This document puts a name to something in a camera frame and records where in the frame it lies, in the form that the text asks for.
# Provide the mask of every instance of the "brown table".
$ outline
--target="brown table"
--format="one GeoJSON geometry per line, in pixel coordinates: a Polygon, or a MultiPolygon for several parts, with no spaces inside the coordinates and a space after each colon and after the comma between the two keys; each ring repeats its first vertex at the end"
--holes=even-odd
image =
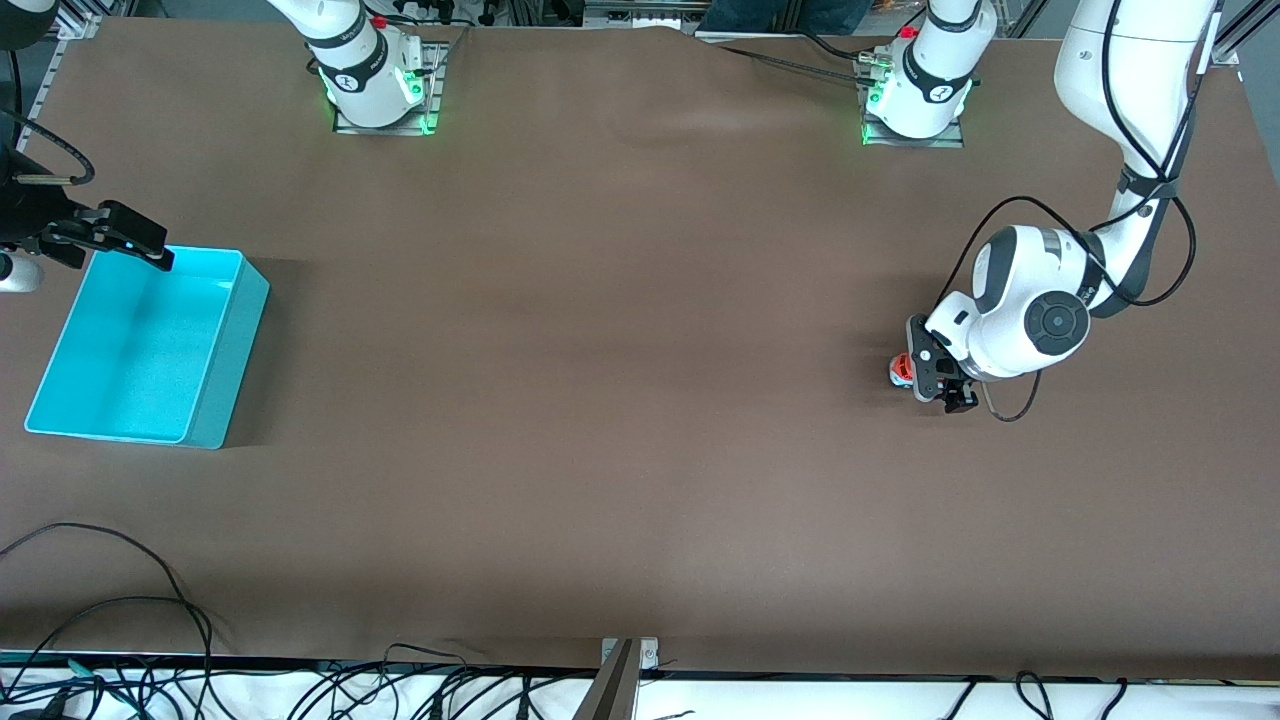
{"type": "MultiPolygon", "coordinates": [[[[996,42],[968,147],[928,151],[671,31],[483,29],[438,136],[352,138],[285,26],[110,20],[41,115],[97,164],[78,196],[243,249],[271,299],[218,452],[24,433],[79,275],[0,299],[0,530],[134,533],[233,653],[590,665],[653,634],[676,667],[1280,676],[1280,196],[1234,73],[1204,83],[1181,292],[1100,323],[1015,425],[887,383],[996,201],[1105,213],[1119,151],[1056,53],[996,42]]],[[[93,537],[0,571],[5,646],[163,588],[93,537]]],[[[196,644],[140,609],[63,647],[196,644]]]]}

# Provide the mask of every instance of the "table surface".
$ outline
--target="table surface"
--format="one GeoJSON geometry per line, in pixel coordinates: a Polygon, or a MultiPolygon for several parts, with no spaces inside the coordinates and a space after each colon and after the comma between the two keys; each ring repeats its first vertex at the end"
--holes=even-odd
{"type": "MultiPolygon", "coordinates": [[[[1234,72],[1172,300],[1098,323],[1014,425],[886,379],[988,208],[1105,214],[1120,155],[1056,53],[996,42],[968,146],[908,150],[859,143],[846,86],[676,32],[483,29],[439,135],[356,138],[288,27],[109,20],[41,115],[97,164],[77,197],[242,249],[271,297],[216,452],[23,432],[79,275],[4,297],[0,530],[133,533],[229,653],[590,665],[644,634],[675,667],[1277,676],[1280,204],[1234,72]]],[[[164,588],[73,533],[0,571],[10,647],[164,588]]],[[[178,610],[111,612],[60,647],[197,647],[178,610]]]]}

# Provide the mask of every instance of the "jeans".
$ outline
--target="jeans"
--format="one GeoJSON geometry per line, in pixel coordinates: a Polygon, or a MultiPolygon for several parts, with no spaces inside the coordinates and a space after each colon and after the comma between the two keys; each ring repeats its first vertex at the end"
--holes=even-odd
{"type": "MultiPolygon", "coordinates": [[[[712,0],[699,29],[712,32],[768,32],[787,0],[712,0]]],[[[806,0],[800,29],[815,35],[852,35],[872,8],[872,0],[806,0]]]]}

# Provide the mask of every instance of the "gray floor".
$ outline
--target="gray floor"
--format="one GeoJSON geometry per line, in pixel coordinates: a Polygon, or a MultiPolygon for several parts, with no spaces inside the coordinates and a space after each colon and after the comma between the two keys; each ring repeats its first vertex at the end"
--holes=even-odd
{"type": "MultiPolygon", "coordinates": [[[[1071,14],[1079,0],[1051,0],[1037,24],[1032,28],[1033,37],[1062,37],[1071,14]]],[[[1231,17],[1248,0],[1228,0],[1225,17],[1231,17]]],[[[201,18],[223,20],[283,20],[280,14],[265,0],[140,0],[140,14],[151,17],[201,18]]],[[[1280,22],[1272,23],[1254,37],[1240,53],[1240,73],[1244,88],[1253,109],[1253,119],[1258,124],[1262,140],[1267,145],[1271,168],[1280,178],[1280,22]]],[[[50,44],[40,44],[19,53],[26,105],[40,87],[49,58],[52,55],[50,44]]],[[[0,101],[10,102],[13,83],[0,85],[0,101]]],[[[8,128],[0,127],[6,132],[8,128]]]]}

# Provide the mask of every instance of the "blue plastic bin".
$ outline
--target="blue plastic bin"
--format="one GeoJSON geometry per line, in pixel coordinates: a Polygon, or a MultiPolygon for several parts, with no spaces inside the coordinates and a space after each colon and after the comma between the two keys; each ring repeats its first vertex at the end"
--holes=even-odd
{"type": "Polygon", "coordinates": [[[236,250],[170,250],[169,273],[93,255],[29,432],[221,447],[270,286],[236,250]]]}

